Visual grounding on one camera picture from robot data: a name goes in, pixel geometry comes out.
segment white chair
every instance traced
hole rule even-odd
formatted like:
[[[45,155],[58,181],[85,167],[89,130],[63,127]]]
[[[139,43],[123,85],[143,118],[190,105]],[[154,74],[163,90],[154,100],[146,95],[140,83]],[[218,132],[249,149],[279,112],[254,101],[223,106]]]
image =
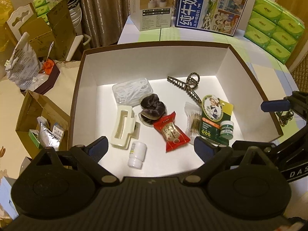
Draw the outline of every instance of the white chair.
[[[34,8],[32,4],[28,4],[16,9],[7,20],[7,24],[11,29],[16,40],[19,41],[21,34],[19,28],[34,14]]]

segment curtain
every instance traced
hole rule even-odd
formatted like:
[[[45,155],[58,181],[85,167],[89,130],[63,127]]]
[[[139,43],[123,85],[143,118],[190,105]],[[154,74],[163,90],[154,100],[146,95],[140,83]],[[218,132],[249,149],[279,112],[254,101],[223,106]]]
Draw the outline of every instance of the curtain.
[[[91,36],[91,47],[118,41],[129,15],[129,0],[81,0],[83,32]]]
[[[299,17],[304,22],[306,27],[301,39],[298,41],[296,47],[291,53],[291,56],[285,63],[287,68],[289,68],[293,64],[293,62],[295,61],[298,54],[301,52],[303,46],[308,40],[308,10],[307,10],[308,0],[276,0],[276,2],[281,6],[285,7],[287,10],[289,10],[297,17]]]

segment cartoon girl illustration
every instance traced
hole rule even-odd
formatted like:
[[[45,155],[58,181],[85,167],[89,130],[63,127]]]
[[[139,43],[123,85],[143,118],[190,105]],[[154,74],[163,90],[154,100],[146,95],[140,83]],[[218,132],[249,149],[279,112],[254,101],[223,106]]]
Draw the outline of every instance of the cartoon girl illustration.
[[[206,107],[206,111],[211,115],[214,119],[219,118],[220,115],[218,115],[217,107],[219,107],[219,99],[212,95],[210,98],[210,106]]]

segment red snack package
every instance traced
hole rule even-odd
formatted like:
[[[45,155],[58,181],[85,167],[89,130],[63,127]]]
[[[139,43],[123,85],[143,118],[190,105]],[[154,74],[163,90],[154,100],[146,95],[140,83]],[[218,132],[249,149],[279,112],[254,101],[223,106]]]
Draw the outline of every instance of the red snack package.
[[[174,125],[175,112],[166,115],[154,122],[154,128],[161,132],[167,141],[166,152],[177,149],[190,141],[190,139],[183,133],[178,126]]]

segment transparent plastic lid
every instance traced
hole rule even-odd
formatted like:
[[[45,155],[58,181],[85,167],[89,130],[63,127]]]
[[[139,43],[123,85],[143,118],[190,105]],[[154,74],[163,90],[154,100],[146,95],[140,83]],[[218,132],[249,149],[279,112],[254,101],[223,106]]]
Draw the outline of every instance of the transparent plastic lid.
[[[153,89],[146,78],[115,84],[112,91],[118,105],[132,107],[140,104],[145,96],[153,93]]]

